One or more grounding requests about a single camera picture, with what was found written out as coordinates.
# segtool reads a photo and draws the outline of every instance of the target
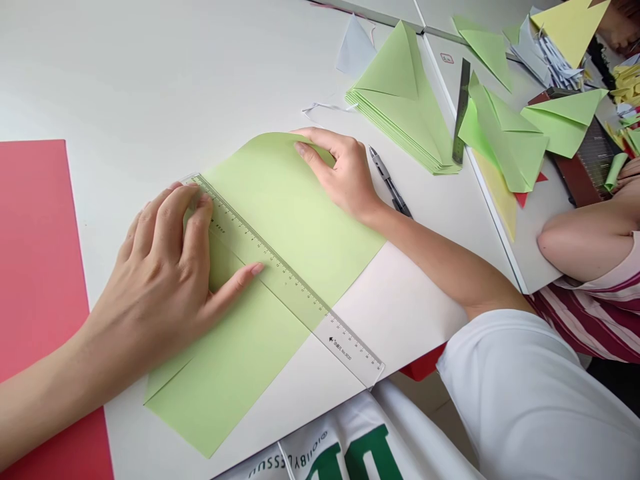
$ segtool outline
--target green lettering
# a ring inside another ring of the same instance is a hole
[[[345,454],[345,463],[351,480],[369,480],[365,467],[365,454],[369,451],[373,456],[380,480],[402,480],[387,442],[388,434],[387,426],[383,423],[351,442]]]
[[[309,470],[307,480],[311,480],[315,472],[318,472],[318,480],[340,480],[342,473],[338,464],[338,453],[340,453],[340,444],[336,442],[318,455]]]

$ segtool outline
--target elbow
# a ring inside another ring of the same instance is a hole
[[[571,232],[562,227],[552,227],[542,230],[537,238],[540,253],[552,264],[556,264],[559,259],[570,254]]]

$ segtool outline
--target fingernail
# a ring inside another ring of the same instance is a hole
[[[293,146],[296,152],[298,152],[300,155],[304,155],[307,150],[307,146],[302,142],[296,142],[293,144]]]
[[[210,202],[211,202],[211,197],[208,196],[206,193],[203,193],[202,196],[200,197],[200,200],[198,200],[198,206],[202,207]]]
[[[251,274],[255,277],[256,275],[260,274],[260,272],[262,272],[262,270],[264,269],[265,269],[265,264],[258,263],[254,268],[251,269]]]

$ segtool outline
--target hand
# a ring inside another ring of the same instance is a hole
[[[314,127],[294,130],[292,133],[308,138],[335,158],[335,166],[330,168],[313,148],[302,142],[295,144],[295,149],[338,207],[364,224],[380,209],[389,208],[373,188],[362,143],[352,137]]]
[[[218,292],[209,291],[208,195],[183,231],[185,212],[199,194],[197,185],[176,182],[136,216],[102,296],[70,342],[76,360],[101,382],[92,386],[98,403],[208,331],[263,268],[246,265]]]
[[[640,157],[627,162],[620,170],[616,186],[611,192],[616,198],[640,193]]]

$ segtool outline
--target sleeve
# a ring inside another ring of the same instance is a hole
[[[640,420],[539,317],[486,312],[437,367],[486,478],[637,478]]]

